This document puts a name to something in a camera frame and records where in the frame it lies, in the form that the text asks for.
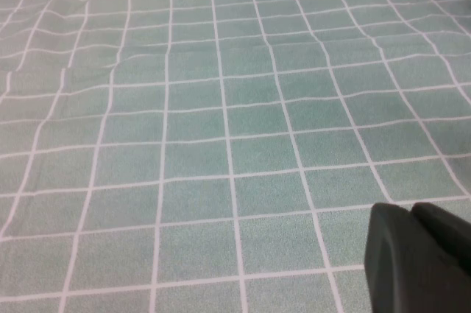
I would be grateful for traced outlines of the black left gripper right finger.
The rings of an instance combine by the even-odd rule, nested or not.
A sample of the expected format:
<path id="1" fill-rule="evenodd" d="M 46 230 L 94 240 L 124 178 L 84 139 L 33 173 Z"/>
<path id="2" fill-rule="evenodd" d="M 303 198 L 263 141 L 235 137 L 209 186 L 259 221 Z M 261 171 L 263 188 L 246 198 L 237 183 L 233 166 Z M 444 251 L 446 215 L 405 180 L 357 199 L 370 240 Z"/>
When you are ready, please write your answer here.
<path id="1" fill-rule="evenodd" d="M 432 203 L 416 203 L 411 213 L 470 275 L 470 223 Z"/>

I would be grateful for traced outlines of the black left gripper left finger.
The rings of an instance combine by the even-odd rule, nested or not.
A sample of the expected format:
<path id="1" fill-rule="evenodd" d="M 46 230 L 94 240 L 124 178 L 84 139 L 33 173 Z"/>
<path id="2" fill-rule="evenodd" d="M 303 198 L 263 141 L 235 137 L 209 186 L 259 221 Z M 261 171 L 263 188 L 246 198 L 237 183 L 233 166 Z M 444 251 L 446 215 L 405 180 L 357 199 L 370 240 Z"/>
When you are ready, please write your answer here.
<path id="1" fill-rule="evenodd" d="M 373 205 L 364 270 L 374 312 L 470 311 L 470 275 L 411 210 Z"/>

